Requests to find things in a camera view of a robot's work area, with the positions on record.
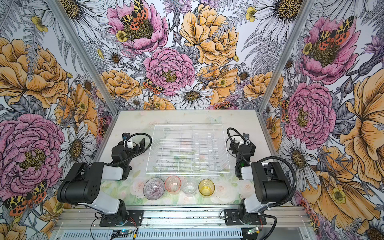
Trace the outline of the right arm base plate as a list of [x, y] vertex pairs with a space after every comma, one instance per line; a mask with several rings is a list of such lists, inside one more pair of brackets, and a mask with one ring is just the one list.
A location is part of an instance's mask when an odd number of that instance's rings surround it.
[[224, 214], [220, 214], [225, 221], [226, 226], [239, 225], [266, 225], [266, 218], [259, 214], [240, 213], [238, 209], [224, 209]]

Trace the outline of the pink glass cup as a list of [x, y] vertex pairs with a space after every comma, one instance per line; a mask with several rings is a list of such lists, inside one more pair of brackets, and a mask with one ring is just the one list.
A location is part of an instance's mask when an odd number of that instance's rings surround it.
[[181, 179], [177, 176], [170, 176], [165, 181], [165, 188], [170, 193], [176, 193], [181, 188]]

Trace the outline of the clear glass cup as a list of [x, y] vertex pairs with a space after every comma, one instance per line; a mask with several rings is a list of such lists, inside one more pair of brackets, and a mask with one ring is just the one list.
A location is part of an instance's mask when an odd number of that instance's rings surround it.
[[193, 195], [197, 190], [197, 182], [192, 178], [186, 178], [182, 182], [182, 192], [186, 195]]

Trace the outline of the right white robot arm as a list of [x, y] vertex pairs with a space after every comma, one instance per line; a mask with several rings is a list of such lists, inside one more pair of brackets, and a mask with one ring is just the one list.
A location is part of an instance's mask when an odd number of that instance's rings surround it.
[[281, 157], [269, 156], [251, 162], [256, 146], [244, 140], [244, 137], [239, 141], [229, 137], [228, 151], [236, 156], [236, 177], [241, 181], [253, 181], [254, 193], [242, 199], [237, 210], [224, 210], [227, 226], [265, 224], [264, 212], [291, 201], [298, 184], [292, 164]]

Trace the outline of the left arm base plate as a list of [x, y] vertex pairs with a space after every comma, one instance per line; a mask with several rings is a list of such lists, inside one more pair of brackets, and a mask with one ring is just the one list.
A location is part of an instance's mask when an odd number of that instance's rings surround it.
[[127, 210], [125, 213], [106, 215], [99, 225], [100, 227], [140, 227], [143, 215], [143, 210]]

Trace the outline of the white ribbed bowl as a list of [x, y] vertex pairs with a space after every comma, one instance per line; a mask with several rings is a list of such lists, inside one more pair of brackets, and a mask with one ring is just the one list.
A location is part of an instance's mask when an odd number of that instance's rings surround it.
[[155, 201], [163, 196], [165, 192], [165, 182], [160, 178], [148, 180], [143, 188], [143, 194], [146, 199]]

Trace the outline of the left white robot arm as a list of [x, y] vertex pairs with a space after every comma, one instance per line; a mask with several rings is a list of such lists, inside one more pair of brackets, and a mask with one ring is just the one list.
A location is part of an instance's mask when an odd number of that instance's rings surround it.
[[124, 137], [113, 147], [111, 163], [74, 164], [57, 191], [58, 201], [98, 211], [101, 227], [140, 226], [144, 212], [127, 210], [125, 202], [103, 192], [101, 184], [103, 181], [126, 180], [132, 170], [131, 160], [145, 151], [145, 139], [136, 144]]

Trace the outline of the amber glass cup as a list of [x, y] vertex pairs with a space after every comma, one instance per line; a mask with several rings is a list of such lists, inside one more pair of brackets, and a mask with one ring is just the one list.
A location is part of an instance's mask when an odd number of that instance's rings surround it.
[[215, 184], [210, 179], [203, 179], [199, 182], [199, 192], [201, 195], [208, 197], [215, 191]]

